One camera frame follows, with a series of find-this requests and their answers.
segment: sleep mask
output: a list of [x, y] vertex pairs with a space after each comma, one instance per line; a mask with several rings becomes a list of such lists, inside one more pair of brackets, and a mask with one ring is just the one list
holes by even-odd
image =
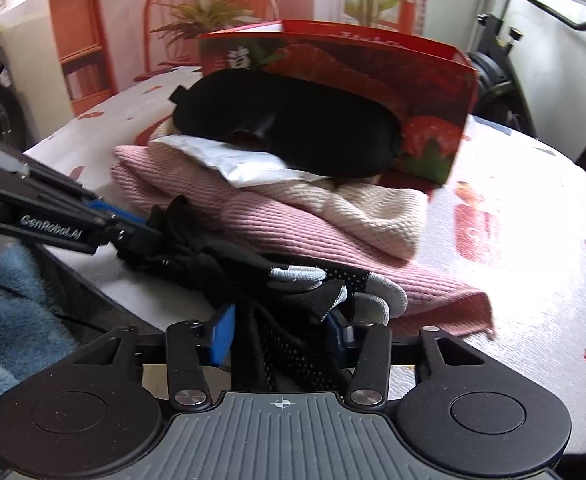
[[170, 97], [183, 134], [236, 142], [322, 176], [384, 173], [399, 155], [401, 127], [388, 108], [330, 86], [260, 70], [213, 72]]

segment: wooden cabinet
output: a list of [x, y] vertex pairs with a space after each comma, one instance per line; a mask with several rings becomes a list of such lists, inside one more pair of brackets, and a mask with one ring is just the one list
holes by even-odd
[[118, 91], [100, 0], [49, 0], [59, 62], [75, 115]]

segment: blue fuzzy blanket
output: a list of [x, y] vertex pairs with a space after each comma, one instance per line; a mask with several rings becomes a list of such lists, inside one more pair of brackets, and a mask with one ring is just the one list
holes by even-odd
[[47, 305], [30, 253], [19, 245], [6, 249], [0, 254], [0, 395], [73, 351], [73, 338]]

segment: table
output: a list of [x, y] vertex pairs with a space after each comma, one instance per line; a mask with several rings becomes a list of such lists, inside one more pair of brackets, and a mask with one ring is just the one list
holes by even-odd
[[[108, 176], [112, 148], [169, 116], [172, 90], [198, 77], [191, 68], [154, 76], [29, 153], [130, 208]], [[212, 312], [197, 292], [134, 274], [111, 247], [95, 256], [49, 250], [159, 329]], [[557, 394], [574, 422], [567, 451], [586, 453], [586, 173], [537, 140], [470, 119], [448, 184], [433, 192], [417, 260], [487, 292], [495, 336], [468, 342]], [[391, 397], [411, 382], [395, 368]]]

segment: pink knit sweater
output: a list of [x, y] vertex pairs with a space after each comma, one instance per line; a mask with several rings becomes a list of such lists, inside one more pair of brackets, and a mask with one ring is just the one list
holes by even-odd
[[166, 207], [183, 194], [204, 225], [259, 251], [332, 260], [396, 282], [408, 296], [406, 314], [389, 323], [396, 332], [415, 333], [427, 324], [456, 335], [492, 328], [486, 294], [451, 276], [389, 256], [309, 212], [235, 189], [167, 146], [117, 146], [114, 153], [120, 162], [112, 177], [141, 209]]

